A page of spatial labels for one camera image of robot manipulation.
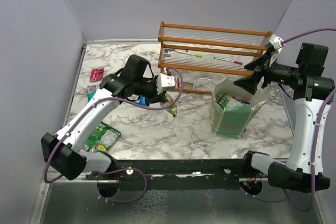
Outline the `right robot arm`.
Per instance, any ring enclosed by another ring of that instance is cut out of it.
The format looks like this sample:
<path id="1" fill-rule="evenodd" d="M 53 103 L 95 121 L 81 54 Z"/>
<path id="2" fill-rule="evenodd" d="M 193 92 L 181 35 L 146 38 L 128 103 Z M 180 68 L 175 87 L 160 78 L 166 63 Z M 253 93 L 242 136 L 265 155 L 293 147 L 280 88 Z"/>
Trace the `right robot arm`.
<path id="1" fill-rule="evenodd" d="M 333 98 L 335 83 L 322 76 L 328 47 L 310 43 L 301 45 L 296 64 L 290 67 L 271 62 L 278 49 L 267 45 L 263 56 L 246 65 L 253 70 L 245 89 L 254 94 L 257 82 L 263 79 L 265 87 L 271 82 L 284 84 L 293 89 L 295 101 L 295 131 L 290 156 L 285 164 L 267 154 L 248 152 L 249 160 L 241 164 L 246 177 L 259 172 L 265 174 L 271 186 L 312 193 L 330 187 L 330 178 L 323 175 L 321 151 L 325 122 Z"/>

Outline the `green beige paper bag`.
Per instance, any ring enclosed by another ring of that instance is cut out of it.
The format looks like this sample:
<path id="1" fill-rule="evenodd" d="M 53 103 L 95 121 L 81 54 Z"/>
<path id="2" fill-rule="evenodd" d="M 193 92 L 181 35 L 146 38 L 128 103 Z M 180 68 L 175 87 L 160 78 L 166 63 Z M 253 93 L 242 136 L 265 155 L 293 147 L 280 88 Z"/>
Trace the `green beige paper bag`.
<path id="1" fill-rule="evenodd" d="M 211 128 L 217 136 L 229 138 L 241 137 L 248 123 L 270 97 L 270 88 L 263 89 L 259 84 L 256 94 L 251 95 L 244 89 L 235 86 L 235 80 L 237 79 L 225 77 L 222 81 L 215 84 L 215 82 L 208 78 L 196 79 L 197 83 L 204 85 L 212 93 L 210 104 Z M 250 105 L 243 104 L 243 106 L 222 109 L 217 102 L 224 93 L 236 100 L 249 102 Z"/>

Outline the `Fox's spring tea candy bag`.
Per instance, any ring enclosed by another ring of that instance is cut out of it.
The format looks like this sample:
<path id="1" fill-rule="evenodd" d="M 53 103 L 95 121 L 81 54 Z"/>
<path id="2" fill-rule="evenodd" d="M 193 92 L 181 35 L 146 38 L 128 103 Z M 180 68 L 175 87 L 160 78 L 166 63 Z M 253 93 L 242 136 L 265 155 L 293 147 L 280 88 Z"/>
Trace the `Fox's spring tea candy bag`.
<path id="1" fill-rule="evenodd" d="M 171 103 L 173 102 L 173 99 L 166 98 L 163 103 L 160 103 L 161 107 L 167 107 L 165 111 L 167 111 L 169 114 L 171 114 L 174 118 L 177 117 L 177 105 Z"/>

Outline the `green Fox's candy bag back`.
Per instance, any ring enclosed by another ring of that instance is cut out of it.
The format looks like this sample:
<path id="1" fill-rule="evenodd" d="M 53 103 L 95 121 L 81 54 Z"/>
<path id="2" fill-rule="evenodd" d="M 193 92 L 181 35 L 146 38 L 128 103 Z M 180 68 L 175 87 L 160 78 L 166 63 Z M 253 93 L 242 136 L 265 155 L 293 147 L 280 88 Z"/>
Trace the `green Fox's candy bag back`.
<path id="1" fill-rule="evenodd" d="M 243 104 L 236 100 L 235 98 L 229 96 L 228 94 L 224 93 L 219 101 L 217 102 L 218 105 L 224 109 L 226 107 L 236 107 L 236 106 L 243 106 Z"/>

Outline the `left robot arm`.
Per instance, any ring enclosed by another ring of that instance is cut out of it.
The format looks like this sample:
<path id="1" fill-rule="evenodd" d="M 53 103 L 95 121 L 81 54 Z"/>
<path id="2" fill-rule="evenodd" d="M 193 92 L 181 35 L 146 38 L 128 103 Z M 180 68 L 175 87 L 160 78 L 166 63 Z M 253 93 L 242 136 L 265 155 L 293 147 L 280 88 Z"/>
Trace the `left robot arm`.
<path id="1" fill-rule="evenodd" d="M 138 55 L 129 56 L 123 68 L 104 77 L 93 98 L 67 125 L 56 134 L 46 133 L 41 138 L 46 183 L 56 181 L 47 178 L 50 167 L 68 180 L 84 172 L 99 173 L 104 179 L 115 175 L 112 156 L 105 152 L 85 153 L 82 150 L 95 127 L 122 103 L 151 111 L 167 110 L 176 105 L 182 95 L 178 93 L 175 100 L 170 101 L 167 91 L 175 89 L 175 78 L 163 73 L 147 78 L 144 76 L 147 68 L 151 68 L 147 59 Z M 129 100 L 133 95 L 144 97 L 146 105 Z"/>

